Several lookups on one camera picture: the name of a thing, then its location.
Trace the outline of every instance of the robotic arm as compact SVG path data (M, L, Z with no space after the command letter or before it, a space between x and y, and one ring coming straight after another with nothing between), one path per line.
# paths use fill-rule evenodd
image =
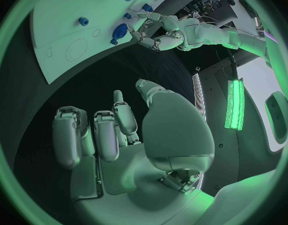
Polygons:
M202 45L222 44L230 49L241 48L256 54L270 62L266 42L256 36L239 33L233 28L218 28L211 24L199 23L196 18L187 18L179 21L177 16L164 16L154 12L139 12L137 16L142 19L150 19L160 22L167 31L166 35L151 39L146 33L134 31L129 25L131 36L138 44L156 51L164 51L173 48L189 51Z

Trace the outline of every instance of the green light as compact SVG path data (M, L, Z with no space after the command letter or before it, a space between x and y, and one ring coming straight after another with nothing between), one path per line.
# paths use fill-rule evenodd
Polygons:
M244 120L243 80L228 81L227 112L224 127L242 130Z

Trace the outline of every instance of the green led strip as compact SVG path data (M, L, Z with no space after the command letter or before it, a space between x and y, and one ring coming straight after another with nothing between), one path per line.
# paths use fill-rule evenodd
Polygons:
M228 81L227 112L224 125L226 129L242 130L244 107L243 80Z

